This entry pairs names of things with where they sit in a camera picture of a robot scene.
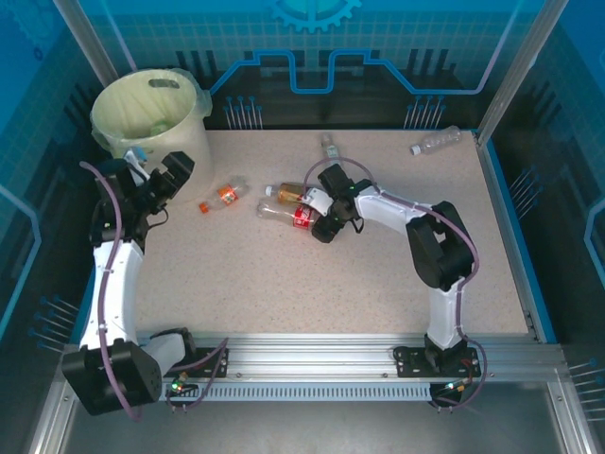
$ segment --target robotic arm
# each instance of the robotic arm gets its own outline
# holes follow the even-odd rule
[[[380,222],[407,236],[414,268],[429,286],[426,361],[435,374],[445,375],[458,367],[460,355],[475,358],[474,349],[468,348],[457,327],[458,285],[471,274],[473,255],[451,228],[418,209],[420,206],[439,213],[466,234],[454,205],[447,201],[435,206],[412,201],[404,203],[377,189],[369,180],[354,183],[339,165],[321,172],[319,180],[325,192],[311,189],[302,200],[321,213],[313,227],[313,236],[329,243],[348,222],[361,233],[365,219]]]
[[[187,182],[194,162],[182,151],[169,153],[162,161],[164,173],[150,175],[129,151],[124,159],[103,163],[98,170],[115,193],[122,218],[122,231],[112,275],[105,288],[105,330],[113,372],[131,406],[156,402],[162,391],[162,377],[185,357],[195,355],[193,337],[186,328],[158,333],[141,347],[134,326],[135,290],[149,231],[147,216],[164,210]],[[91,242],[95,248],[95,292],[93,305],[80,341],[79,350],[65,355],[62,371],[92,415],[120,410],[101,359],[97,309],[101,277],[115,238],[115,213],[109,195],[99,186],[101,200],[93,214]]]

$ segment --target table surface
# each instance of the table surface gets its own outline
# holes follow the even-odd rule
[[[196,333],[426,330],[427,287],[413,268],[406,238],[369,221],[361,235],[348,225],[326,245],[309,232],[255,215],[267,184],[299,182],[322,158],[320,134],[208,131],[214,186],[242,175],[251,192],[207,215],[198,209],[203,198],[168,204],[169,222],[147,236],[137,290],[139,331],[174,326]],[[527,333],[471,133],[435,154],[412,156],[409,146],[424,134],[332,132],[341,156],[366,165],[383,188],[408,200],[447,200],[457,207],[481,263],[467,286],[464,329]],[[363,178],[354,166],[344,167],[355,181]]]

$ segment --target bucket handle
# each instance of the bucket handle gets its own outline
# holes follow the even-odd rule
[[[147,84],[151,88],[181,88],[176,80],[171,79],[150,79]]]

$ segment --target red label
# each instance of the red label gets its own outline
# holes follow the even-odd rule
[[[294,212],[294,219],[292,219],[292,225],[299,229],[309,230],[311,225],[311,207],[300,204]]]

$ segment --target clear plastic bottle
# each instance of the clear plastic bottle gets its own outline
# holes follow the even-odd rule
[[[277,199],[279,203],[299,203],[303,197],[303,184],[282,183],[279,186],[267,186],[265,195]]]
[[[217,189],[212,197],[199,204],[199,210],[206,214],[209,211],[220,210],[241,199],[250,192],[244,177],[233,177],[230,181]]]
[[[321,135],[321,149],[323,149],[323,154],[326,158],[333,158],[326,164],[326,167],[333,166],[340,162],[338,160],[338,157],[340,156],[338,148],[334,145],[332,136],[328,132]]]
[[[303,203],[283,205],[275,199],[261,199],[256,207],[256,216],[262,219],[279,220],[303,230],[311,230],[320,214]]]
[[[460,132],[458,126],[450,126],[444,130],[428,134],[419,144],[412,146],[410,151],[414,156],[420,153],[432,153],[459,142],[461,138],[462,132]]]

